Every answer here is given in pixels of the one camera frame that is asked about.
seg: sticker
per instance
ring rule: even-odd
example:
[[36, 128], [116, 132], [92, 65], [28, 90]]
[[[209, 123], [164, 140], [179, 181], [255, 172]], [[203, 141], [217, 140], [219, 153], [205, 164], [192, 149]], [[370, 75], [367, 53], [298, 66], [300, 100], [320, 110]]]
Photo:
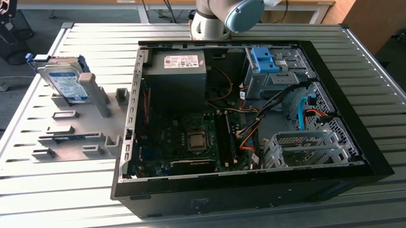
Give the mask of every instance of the sticker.
[[208, 200], [208, 198], [192, 199], [189, 204], [191, 209], [204, 209], [204, 206], [208, 204]]
[[83, 86], [77, 82], [77, 76], [73, 72], [49, 73], [49, 78], [54, 83], [62, 96], [76, 103], [88, 98]]
[[245, 99], [245, 92], [240, 91], [240, 99], [244, 100]]
[[164, 68], [199, 67], [197, 56], [165, 56]]
[[259, 163], [259, 157], [255, 154], [252, 154], [251, 159], [256, 164]]
[[275, 63], [276, 63], [276, 65], [287, 65], [284, 60], [282, 60], [282, 61], [275, 61]]
[[69, 140], [68, 137], [58, 137], [58, 138], [53, 138], [54, 140]]

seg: slotted metal table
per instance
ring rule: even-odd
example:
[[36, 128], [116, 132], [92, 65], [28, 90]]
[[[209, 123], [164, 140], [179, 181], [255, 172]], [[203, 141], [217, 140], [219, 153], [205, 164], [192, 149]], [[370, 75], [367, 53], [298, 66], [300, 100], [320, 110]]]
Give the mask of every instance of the slotted metal table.
[[[57, 110], [36, 76], [0, 141], [1, 227], [406, 226], [406, 95], [351, 31], [338, 25], [260, 24], [233, 38], [314, 42], [395, 174], [324, 202], [140, 220], [109, 200], [115, 159], [29, 161], [38, 134], [29, 129], [52, 119], [28, 117]], [[176, 39], [189, 39], [187, 24], [65, 23], [48, 54], [84, 55], [111, 93], [131, 85], [137, 41]]]

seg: blue plastic clip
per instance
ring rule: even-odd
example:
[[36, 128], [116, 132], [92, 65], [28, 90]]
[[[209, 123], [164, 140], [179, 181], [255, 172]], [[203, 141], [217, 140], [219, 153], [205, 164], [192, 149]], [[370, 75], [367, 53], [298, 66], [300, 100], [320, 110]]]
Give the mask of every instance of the blue plastic clip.
[[279, 66], [274, 62], [274, 55], [269, 53], [267, 47], [253, 47], [252, 58], [257, 65], [257, 72], [260, 73], [276, 73], [280, 71]]

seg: yellow wire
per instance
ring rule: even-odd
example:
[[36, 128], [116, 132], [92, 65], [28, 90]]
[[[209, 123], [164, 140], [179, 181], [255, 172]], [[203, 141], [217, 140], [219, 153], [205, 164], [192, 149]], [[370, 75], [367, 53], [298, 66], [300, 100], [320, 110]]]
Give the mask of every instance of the yellow wire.
[[224, 75], [224, 77], [227, 78], [228, 83], [229, 83], [229, 90], [228, 90], [228, 93], [224, 96], [207, 99], [208, 101], [217, 101], [217, 100], [224, 99], [231, 94], [232, 82], [231, 82], [231, 79], [229, 79], [228, 75], [217, 67], [212, 66], [212, 68], [215, 68], [221, 73], [221, 75]]

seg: white label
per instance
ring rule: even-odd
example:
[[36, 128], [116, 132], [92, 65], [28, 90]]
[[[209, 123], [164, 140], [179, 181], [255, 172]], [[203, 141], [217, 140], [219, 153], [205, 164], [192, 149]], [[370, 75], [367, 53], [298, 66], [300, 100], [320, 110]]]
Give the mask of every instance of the white label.
[[164, 57], [164, 68], [199, 67], [197, 56], [167, 56]]
[[276, 65], [287, 65], [284, 60], [282, 60], [282, 61], [275, 61], [275, 63], [276, 63]]
[[251, 159], [256, 164], [259, 163], [259, 157], [255, 154], [252, 154]]
[[62, 96], [71, 101], [87, 100], [88, 94], [77, 82], [77, 75], [73, 72], [49, 73], [54, 86], [58, 88]]
[[135, 3], [133, 0], [116, 0], [117, 3]]
[[245, 99], [245, 92], [240, 91], [240, 99], [244, 100]]

